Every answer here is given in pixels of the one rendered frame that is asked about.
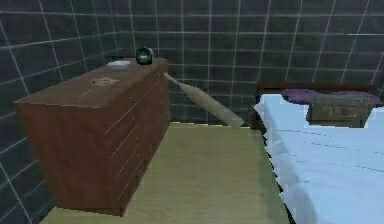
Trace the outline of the bed with pale blue cover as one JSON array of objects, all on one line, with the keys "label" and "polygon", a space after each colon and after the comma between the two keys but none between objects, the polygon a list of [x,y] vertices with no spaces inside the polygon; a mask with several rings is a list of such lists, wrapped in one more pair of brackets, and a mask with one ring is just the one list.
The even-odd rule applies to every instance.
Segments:
[{"label": "bed with pale blue cover", "polygon": [[254,106],[280,198],[295,224],[384,224],[384,106],[363,128],[310,125],[309,105],[287,102],[285,89],[319,94],[363,84],[261,82]]}]

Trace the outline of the pale grey flat book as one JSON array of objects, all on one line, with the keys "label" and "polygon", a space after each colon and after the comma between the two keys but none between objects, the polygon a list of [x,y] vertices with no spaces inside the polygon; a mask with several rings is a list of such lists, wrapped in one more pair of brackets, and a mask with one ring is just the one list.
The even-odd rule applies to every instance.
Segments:
[{"label": "pale grey flat book", "polygon": [[124,69],[129,65],[130,62],[126,60],[112,61],[107,64],[107,66],[112,69]]}]

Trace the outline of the brown wooden chest of drawers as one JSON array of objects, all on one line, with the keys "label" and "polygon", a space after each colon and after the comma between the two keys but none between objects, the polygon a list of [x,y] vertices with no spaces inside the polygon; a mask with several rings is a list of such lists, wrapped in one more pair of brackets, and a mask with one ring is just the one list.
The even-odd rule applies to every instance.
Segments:
[{"label": "brown wooden chest of drawers", "polygon": [[15,101],[59,208],[125,213],[170,124],[169,64],[102,66]]}]

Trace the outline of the purple pillow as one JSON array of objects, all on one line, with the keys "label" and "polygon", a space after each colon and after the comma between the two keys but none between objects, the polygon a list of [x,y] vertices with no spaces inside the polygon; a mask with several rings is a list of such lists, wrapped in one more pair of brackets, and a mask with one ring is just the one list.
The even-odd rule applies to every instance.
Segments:
[{"label": "purple pillow", "polygon": [[[285,89],[281,92],[283,98],[290,103],[299,105],[310,105],[314,96],[318,95],[319,92],[310,89]],[[375,95],[358,92],[358,91],[336,91],[331,92],[331,95],[344,95],[344,96],[360,96],[370,98],[376,107],[383,107],[384,102]]]}]

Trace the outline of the black green alarm clock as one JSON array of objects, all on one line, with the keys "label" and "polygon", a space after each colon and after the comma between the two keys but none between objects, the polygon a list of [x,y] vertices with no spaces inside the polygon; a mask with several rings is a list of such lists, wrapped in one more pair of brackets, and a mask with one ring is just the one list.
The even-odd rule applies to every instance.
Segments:
[{"label": "black green alarm clock", "polygon": [[153,62],[153,50],[148,47],[139,48],[136,51],[135,59],[140,65],[150,65]]}]

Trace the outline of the olive brown briefcase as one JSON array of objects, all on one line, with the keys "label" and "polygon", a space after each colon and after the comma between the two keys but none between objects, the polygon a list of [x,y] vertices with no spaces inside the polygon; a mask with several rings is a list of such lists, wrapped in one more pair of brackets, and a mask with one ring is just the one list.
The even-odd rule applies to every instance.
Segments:
[{"label": "olive brown briefcase", "polygon": [[366,96],[318,94],[309,105],[310,125],[363,128],[374,101]]}]

